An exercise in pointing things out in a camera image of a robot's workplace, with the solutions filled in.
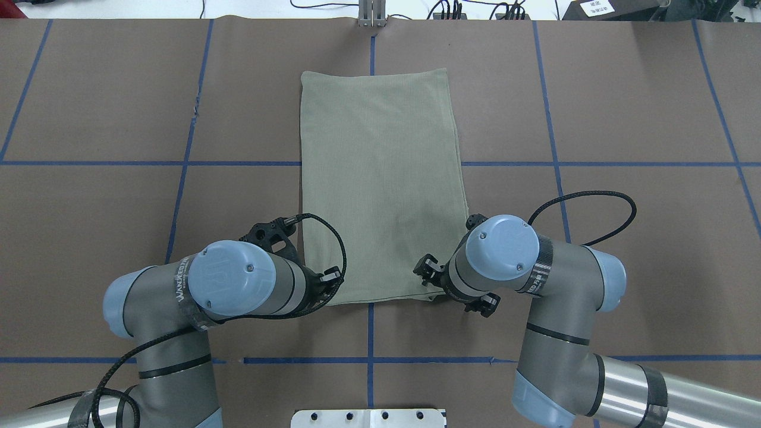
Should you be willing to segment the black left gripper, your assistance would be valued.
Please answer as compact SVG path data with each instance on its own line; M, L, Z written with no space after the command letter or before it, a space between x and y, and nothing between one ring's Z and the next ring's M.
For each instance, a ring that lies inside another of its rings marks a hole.
M332 267L315 273L302 265L290 236L296 225L286 218L256 223L239 238L265 252L274 267L274 287L253 313L312 313L325 303L325 295L335 295L344 282L344 273Z

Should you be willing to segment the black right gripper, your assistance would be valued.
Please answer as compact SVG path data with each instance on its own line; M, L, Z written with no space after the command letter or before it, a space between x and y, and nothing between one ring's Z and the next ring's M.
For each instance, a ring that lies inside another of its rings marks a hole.
M491 317L498 308L500 296L471 287L462 273L465 268L460 270L457 265L459 260L461 260L462 265L467 265L467 240L473 230L484 221L486 221L486 217L481 214L470 215L466 220L467 232L460 239L449 260L441 265L432 254L426 254L416 263L413 273L421 279L421 284L424 287L441 288L449 298L464 304L466 312L478 313L482 317Z

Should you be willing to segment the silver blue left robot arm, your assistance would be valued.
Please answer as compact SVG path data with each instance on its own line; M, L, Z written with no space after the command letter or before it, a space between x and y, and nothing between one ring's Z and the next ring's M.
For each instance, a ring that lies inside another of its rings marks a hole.
M344 282L342 262L323 272L302 263L290 238L305 219L253 225L168 265L120 276L103 299L112 333L136 346L95 387L2 418L3 427L221 427L207 333L240 319L284 320L325 306Z

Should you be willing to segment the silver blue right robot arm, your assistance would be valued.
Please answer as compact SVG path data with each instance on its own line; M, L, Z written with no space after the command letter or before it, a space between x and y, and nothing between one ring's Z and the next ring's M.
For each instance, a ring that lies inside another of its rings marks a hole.
M426 285L489 317L496 290L532 298L512 404L544 427L578 416L627 427L758 427L759 400L592 352L598 312L615 309L626 271L611 254L538 234L516 216L473 215L446 262L424 255L413 272Z

